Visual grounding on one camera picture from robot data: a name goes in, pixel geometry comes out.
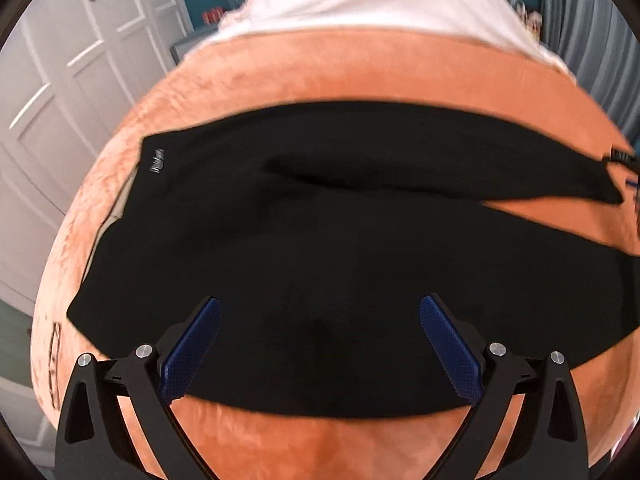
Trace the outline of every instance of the white cloth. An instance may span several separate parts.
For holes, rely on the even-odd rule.
[[[226,14],[202,46],[244,34],[304,28],[373,26],[463,36],[516,51],[570,74],[536,42],[506,0],[246,0]]]

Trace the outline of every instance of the textured blue pad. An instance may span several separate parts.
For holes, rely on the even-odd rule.
[[[187,393],[209,346],[220,330],[222,307],[211,298],[201,309],[184,336],[167,356],[160,370],[159,395],[165,405]]]
[[[475,405],[482,397],[480,364],[431,296],[420,302],[420,324],[458,396]]]

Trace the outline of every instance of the black fabric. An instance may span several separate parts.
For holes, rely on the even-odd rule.
[[[308,416],[454,408],[418,320],[430,292],[487,339],[572,367],[638,327],[636,258],[478,202],[615,202],[603,170],[515,124],[403,104],[293,105],[149,137],[68,318],[123,356],[211,294],[222,328],[192,395]]]

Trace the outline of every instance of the logo text on garment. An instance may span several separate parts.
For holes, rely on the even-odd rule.
[[[156,154],[154,155],[154,161],[151,164],[151,171],[154,173],[160,173],[162,167],[164,166],[164,150],[156,150]]]

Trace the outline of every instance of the triangular cutout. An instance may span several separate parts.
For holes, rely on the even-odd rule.
[[[566,388],[562,381],[556,382],[556,393],[554,395],[554,405],[551,409],[548,434],[551,438],[557,438],[567,442],[575,442],[577,439],[577,430],[571,412],[571,404],[569,403]]]
[[[91,420],[86,384],[79,383],[71,400],[65,440],[68,444],[75,444],[76,442],[92,439],[94,434],[94,424]]]

